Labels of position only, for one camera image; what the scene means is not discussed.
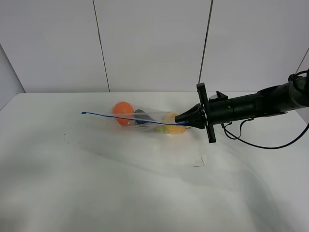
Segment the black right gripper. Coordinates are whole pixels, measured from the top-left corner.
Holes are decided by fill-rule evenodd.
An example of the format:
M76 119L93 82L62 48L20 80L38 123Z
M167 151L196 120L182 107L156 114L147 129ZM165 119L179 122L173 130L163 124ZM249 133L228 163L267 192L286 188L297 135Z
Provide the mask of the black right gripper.
M214 125L234 120L234 109L231 100L209 101L204 83L197 84L200 103L188 111L175 116L175 121L187 121L187 126L207 130L209 143L215 143Z

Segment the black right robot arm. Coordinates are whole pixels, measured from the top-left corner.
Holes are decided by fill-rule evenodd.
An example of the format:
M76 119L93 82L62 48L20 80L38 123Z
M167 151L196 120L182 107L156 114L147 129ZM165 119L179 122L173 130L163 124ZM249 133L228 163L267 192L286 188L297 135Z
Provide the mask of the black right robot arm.
M204 83L197 85L200 102L188 111L175 116L181 125L206 129L210 143L216 142L214 125L225 129L226 123L259 117L277 116L309 105L309 72L291 74L283 85L265 88L254 94L229 98L216 92L208 98Z

